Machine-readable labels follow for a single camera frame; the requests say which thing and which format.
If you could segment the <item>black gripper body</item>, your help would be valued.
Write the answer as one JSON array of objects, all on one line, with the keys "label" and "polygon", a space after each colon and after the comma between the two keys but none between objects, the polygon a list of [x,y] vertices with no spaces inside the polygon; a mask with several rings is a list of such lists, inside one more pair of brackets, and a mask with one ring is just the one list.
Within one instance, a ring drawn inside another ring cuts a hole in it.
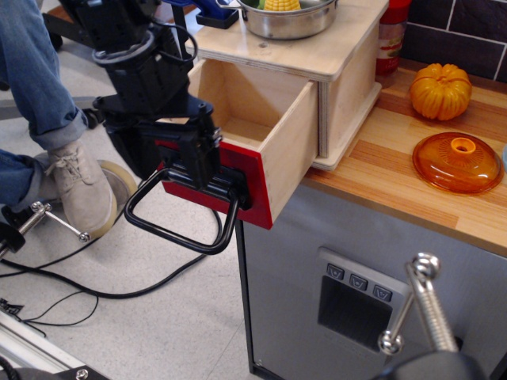
[{"label": "black gripper body", "polygon": [[189,94],[191,58],[183,58],[171,27],[149,27],[140,40],[93,51],[115,94],[94,104],[111,137],[212,137],[213,107]]}]

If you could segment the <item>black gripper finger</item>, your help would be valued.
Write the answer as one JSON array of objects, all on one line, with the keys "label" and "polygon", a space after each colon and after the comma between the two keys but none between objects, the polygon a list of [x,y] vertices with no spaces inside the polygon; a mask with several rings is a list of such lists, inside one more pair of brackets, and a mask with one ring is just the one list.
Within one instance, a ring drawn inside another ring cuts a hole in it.
[{"label": "black gripper finger", "polygon": [[168,105],[158,114],[157,125],[162,129],[156,138],[159,156],[167,167],[181,165],[196,190],[206,188],[220,169],[222,136],[212,113],[209,103],[186,103]]},{"label": "black gripper finger", "polygon": [[162,160],[154,140],[143,136],[137,127],[109,122],[104,126],[114,148],[132,172],[142,180],[148,179]]}]

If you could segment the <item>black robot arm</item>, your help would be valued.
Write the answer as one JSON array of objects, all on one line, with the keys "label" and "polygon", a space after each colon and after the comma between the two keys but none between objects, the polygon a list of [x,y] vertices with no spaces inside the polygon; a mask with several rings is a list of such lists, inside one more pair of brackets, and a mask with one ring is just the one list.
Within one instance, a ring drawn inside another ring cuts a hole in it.
[{"label": "black robot arm", "polygon": [[213,107],[189,93],[188,72],[170,25],[154,19],[156,1],[65,1],[91,40],[94,62],[116,94],[94,106],[132,171],[147,179],[162,162],[183,166],[196,189],[220,168]]}]

